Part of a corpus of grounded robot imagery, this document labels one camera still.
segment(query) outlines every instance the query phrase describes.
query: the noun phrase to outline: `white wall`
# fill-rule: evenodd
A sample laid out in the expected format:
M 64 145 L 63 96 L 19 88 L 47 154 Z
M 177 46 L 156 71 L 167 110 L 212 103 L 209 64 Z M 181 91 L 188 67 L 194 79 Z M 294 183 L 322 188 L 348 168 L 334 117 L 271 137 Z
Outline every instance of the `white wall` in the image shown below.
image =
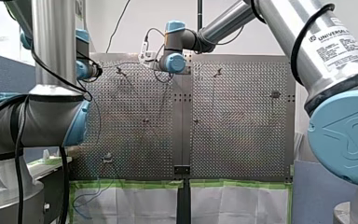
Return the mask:
M 234 4 L 237 0 L 204 0 L 204 25 Z M 336 3 L 336 14 L 358 39 L 358 1 L 323 0 Z M 127 0 L 87 0 L 87 24 L 91 41 L 96 52 L 105 52 L 109 36 L 112 34 Z M 138 52 L 145 32 L 150 27 L 164 29 L 170 20 L 184 21 L 188 28 L 197 28 L 197 1 L 196 0 L 132 0 L 116 36 L 113 39 L 109 52 Z M 162 38 L 156 34 L 150 36 L 151 48 L 157 49 Z M 243 33 L 233 43 L 219 46 L 214 53 L 223 54 L 263 54 L 283 55 L 281 48 L 273 37 L 269 28 L 254 20 L 245 26 Z M 307 92 L 298 86 L 296 100 L 296 131 L 306 133 L 309 117 L 303 109 L 307 99 Z M 313 157 L 308 140 L 303 141 L 301 159 L 316 161 Z

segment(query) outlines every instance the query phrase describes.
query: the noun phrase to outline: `perforated metal panel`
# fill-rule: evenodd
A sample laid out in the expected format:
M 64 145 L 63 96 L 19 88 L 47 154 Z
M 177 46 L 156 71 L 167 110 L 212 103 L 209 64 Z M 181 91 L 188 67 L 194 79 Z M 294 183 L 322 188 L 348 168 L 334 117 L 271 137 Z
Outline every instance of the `perforated metal panel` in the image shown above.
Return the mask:
M 193 57 L 192 178 L 284 181 L 295 83 L 284 57 Z
M 88 85 L 100 106 L 101 135 L 97 143 L 99 116 L 92 105 L 73 178 L 174 179 L 174 165 L 182 162 L 190 164 L 191 178 L 288 180 L 295 82 L 284 57 L 192 56 L 193 74 L 168 85 L 136 57 L 92 56 L 105 67 Z M 108 152 L 113 163 L 101 166 Z
M 103 76 L 87 86 L 100 107 L 102 128 L 98 140 L 99 115 L 92 104 L 88 137 L 74 160 L 74 178 L 172 179 L 172 83 L 157 82 L 153 72 L 136 63 L 135 55 L 92 58 L 104 67 Z M 117 64 L 123 74 L 117 73 Z M 113 163 L 101 166 L 109 152 Z

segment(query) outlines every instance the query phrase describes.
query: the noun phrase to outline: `black cable tie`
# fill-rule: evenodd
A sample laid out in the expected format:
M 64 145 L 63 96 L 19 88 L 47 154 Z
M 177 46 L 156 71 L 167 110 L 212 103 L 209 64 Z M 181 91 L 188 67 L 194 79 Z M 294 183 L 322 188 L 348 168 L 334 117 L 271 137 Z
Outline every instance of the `black cable tie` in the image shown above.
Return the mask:
M 327 4 L 324 7 L 322 7 L 321 9 L 319 9 L 315 14 L 313 14 L 308 21 L 305 23 L 304 27 L 302 28 L 301 32 L 299 33 L 296 42 L 293 46 L 293 50 L 292 50 L 292 56 L 290 58 L 290 64 L 291 64 L 291 68 L 292 68 L 292 74 L 295 77 L 295 80 L 303 85 L 299 75 L 298 75 L 298 71 L 297 71 L 297 57 L 298 57 L 298 53 L 301 49 L 301 44 L 302 41 L 304 40 L 304 37 L 307 35 L 307 32 L 309 30 L 309 28 L 313 25 L 313 23 L 318 20 L 319 17 L 321 17 L 325 12 L 327 11 L 334 11 L 334 9 L 336 8 L 336 5 L 334 4 Z

